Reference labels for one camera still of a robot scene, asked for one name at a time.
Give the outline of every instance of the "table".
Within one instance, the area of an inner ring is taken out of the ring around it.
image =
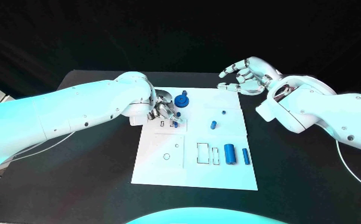
[[[234,75],[144,73],[158,87],[214,88],[236,81]],[[59,89],[121,74],[75,70]],[[267,123],[254,111],[266,93],[238,98],[259,191],[131,184],[141,126],[119,116],[11,163],[0,179],[0,221],[123,223],[165,209],[214,207],[289,223],[359,222],[361,184],[342,166],[331,136],[318,126],[295,134],[276,120]],[[361,150],[339,145],[361,176]]]

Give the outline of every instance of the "black backdrop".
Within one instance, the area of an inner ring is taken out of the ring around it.
[[[0,90],[73,69],[220,72],[254,55],[361,91],[361,0],[0,0]]]

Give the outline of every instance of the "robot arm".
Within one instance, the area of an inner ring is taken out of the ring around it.
[[[131,125],[146,122],[157,108],[168,109],[146,76],[123,73],[67,89],[0,104],[0,164],[26,147],[115,119],[129,117]],[[171,113],[158,115],[182,122]]]
[[[336,95],[318,79],[282,75],[257,57],[237,63],[231,69],[243,68],[237,74],[240,85],[220,83],[218,88],[246,95],[260,94],[267,89],[267,99],[256,108],[266,121],[276,118],[295,133],[300,133],[316,124],[339,142],[361,149],[361,130],[356,126],[361,121],[361,95]],[[227,67],[220,77],[230,71]]]

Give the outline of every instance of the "robotic hand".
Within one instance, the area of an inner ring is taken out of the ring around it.
[[[139,72],[1,103],[0,164],[24,148],[110,121],[119,114],[129,117],[131,125],[157,117],[182,123],[174,115],[171,95],[154,89]]]
[[[240,84],[220,83],[217,88],[243,95],[257,95],[267,89],[267,99],[256,107],[267,122],[276,118],[295,133],[300,133],[316,124],[339,142],[361,149],[359,94],[336,95],[318,79],[282,75],[257,57],[250,57],[228,66],[220,73],[220,78],[237,70],[236,78]]]

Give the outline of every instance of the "humanoid robot hand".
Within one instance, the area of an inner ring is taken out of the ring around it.
[[[238,71],[236,83],[218,83],[217,88],[241,93],[243,95],[257,95],[264,88],[270,89],[276,82],[283,78],[282,73],[273,66],[257,57],[246,58],[230,65],[220,73],[220,78]]]

